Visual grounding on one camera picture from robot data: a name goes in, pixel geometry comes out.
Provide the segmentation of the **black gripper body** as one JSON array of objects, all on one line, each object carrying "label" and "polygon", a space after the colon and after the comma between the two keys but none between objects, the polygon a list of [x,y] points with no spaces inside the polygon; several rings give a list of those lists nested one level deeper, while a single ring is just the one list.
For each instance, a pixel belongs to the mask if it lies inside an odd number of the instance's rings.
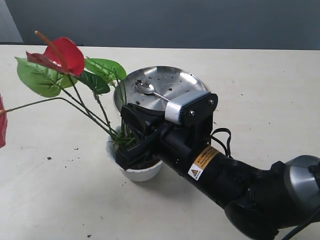
[{"label": "black gripper body", "polygon": [[193,126],[164,123],[151,134],[151,149],[181,177],[221,208],[245,204],[253,183],[250,166],[211,145],[212,122]]}]

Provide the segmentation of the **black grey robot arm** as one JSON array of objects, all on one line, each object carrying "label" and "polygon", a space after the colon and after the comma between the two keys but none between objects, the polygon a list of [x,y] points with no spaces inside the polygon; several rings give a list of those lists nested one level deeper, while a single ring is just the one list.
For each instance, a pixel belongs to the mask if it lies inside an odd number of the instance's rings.
[{"label": "black grey robot arm", "polygon": [[156,111],[128,103],[121,118],[138,143],[119,149],[116,163],[124,170],[146,157],[158,158],[218,206],[242,234],[272,240],[280,229],[292,238],[320,220],[320,160],[302,155],[277,161],[261,170],[211,145],[215,104],[193,103],[182,110],[180,123]]}]

